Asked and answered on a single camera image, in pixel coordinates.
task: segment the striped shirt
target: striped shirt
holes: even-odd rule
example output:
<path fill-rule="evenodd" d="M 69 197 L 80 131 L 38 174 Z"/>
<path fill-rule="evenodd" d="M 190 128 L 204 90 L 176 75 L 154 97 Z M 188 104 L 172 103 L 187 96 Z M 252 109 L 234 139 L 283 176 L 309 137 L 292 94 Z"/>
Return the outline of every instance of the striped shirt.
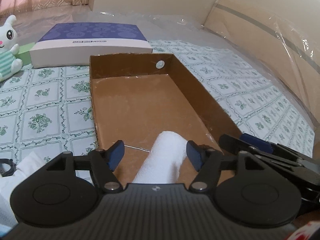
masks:
<path fill-rule="evenodd" d="M 10 50 L 0 53 L 0 73 L 3 77 L 11 73 L 11 63 L 15 58 Z"/>

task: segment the purple box lid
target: purple box lid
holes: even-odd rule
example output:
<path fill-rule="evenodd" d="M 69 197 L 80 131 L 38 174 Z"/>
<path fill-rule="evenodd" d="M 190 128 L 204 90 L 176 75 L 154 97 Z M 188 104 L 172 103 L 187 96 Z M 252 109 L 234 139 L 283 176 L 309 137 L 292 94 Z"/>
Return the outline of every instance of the purple box lid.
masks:
<path fill-rule="evenodd" d="M 146 41 L 136 25 L 118 23 L 58 23 L 39 41 L 118 38 Z"/>

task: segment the blue and white box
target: blue and white box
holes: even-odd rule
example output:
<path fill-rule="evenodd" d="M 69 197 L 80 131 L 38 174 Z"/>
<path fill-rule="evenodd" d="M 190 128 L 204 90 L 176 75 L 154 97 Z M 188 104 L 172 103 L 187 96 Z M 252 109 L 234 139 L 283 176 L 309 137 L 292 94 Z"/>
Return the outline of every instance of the blue and white box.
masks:
<path fill-rule="evenodd" d="M 136 25 L 59 23 L 30 50 L 34 68 L 89 65 L 91 55 L 151 53 L 152 47 Z"/>

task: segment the plush toy foot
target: plush toy foot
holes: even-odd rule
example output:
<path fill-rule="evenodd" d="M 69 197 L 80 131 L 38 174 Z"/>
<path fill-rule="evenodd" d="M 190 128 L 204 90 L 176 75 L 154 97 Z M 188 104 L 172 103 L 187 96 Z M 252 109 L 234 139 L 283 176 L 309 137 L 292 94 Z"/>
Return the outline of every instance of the plush toy foot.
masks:
<path fill-rule="evenodd" d="M 16 58 L 11 64 L 11 74 L 17 73 L 22 68 L 22 60 Z"/>

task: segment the ribbed gray surface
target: ribbed gray surface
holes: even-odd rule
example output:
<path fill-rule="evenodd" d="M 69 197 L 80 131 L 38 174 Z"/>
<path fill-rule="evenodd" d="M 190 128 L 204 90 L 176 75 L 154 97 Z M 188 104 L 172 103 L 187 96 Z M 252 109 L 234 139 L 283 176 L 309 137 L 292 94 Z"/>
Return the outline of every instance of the ribbed gray surface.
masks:
<path fill-rule="evenodd" d="M 295 228 L 246 228 L 223 217 L 209 198 L 183 184 L 130 184 L 106 195 L 97 209 L 72 225 L 34 228 L 20 223 L 4 240 L 283 240 Z"/>

